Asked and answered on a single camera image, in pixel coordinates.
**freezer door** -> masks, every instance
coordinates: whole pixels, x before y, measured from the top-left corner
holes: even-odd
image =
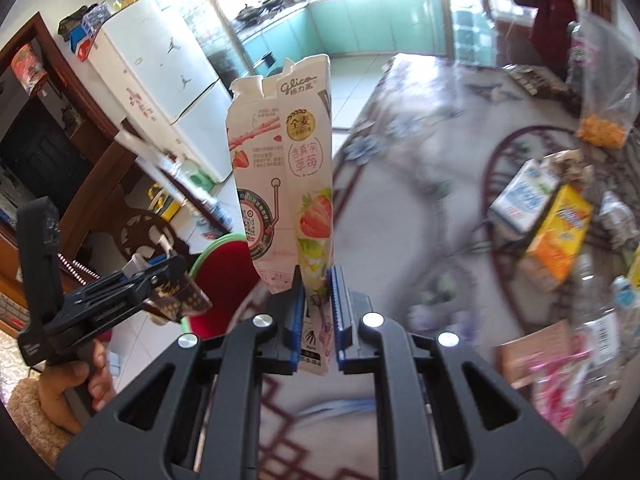
[[[175,7],[140,0],[101,30],[169,124],[218,79]]]
[[[230,104],[229,93],[218,81],[174,124],[177,136],[216,182],[222,182],[231,173],[225,122]]]

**yellow object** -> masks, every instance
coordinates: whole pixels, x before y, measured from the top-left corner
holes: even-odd
[[[134,4],[138,0],[124,0],[122,3],[122,8],[129,7],[131,4]]]
[[[160,187],[159,184],[153,184],[147,195],[151,199],[149,210],[166,220],[171,221],[171,218],[180,210],[180,204],[174,197]]]
[[[606,119],[599,119],[595,114],[580,120],[580,129],[576,136],[594,146],[612,150],[619,150],[626,143],[626,130],[622,126]]]
[[[545,221],[520,261],[539,288],[553,290],[569,276],[587,234],[593,207],[571,186],[560,188]]]
[[[626,278],[635,288],[640,286],[640,245],[638,245],[638,248],[636,249],[633,263],[631,263],[631,267],[629,268]]]

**red cloth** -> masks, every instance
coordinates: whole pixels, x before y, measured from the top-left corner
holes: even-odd
[[[195,282],[209,297],[212,307],[201,316],[191,316],[191,331],[202,339],[222,335],[236,309],[260,280],[246,241],[228,242],[202,263]]]
[[[530,42],[549,67],[564,68],[569,57],[569,23],[577,20],[572,0],[538,0]]]

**refrigerator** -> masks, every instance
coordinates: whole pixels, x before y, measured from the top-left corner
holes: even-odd
[[[214,182],[229,176],[231,98],[175,7],[126,7],[100,28],[88,59],[145,140]]]

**strawberry image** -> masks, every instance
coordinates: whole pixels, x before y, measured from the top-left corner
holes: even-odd
[[[249,157],[246,156],[244,150],[235,150],[234,158],[232,159],[231,165],[234,168],[248,168],[249,167]]]
[[[302,197],[302,200],[300,230],[309,238],[330,237],[332,227],[331,190],[322,190],[313,199],[311,195],[307,194]]]

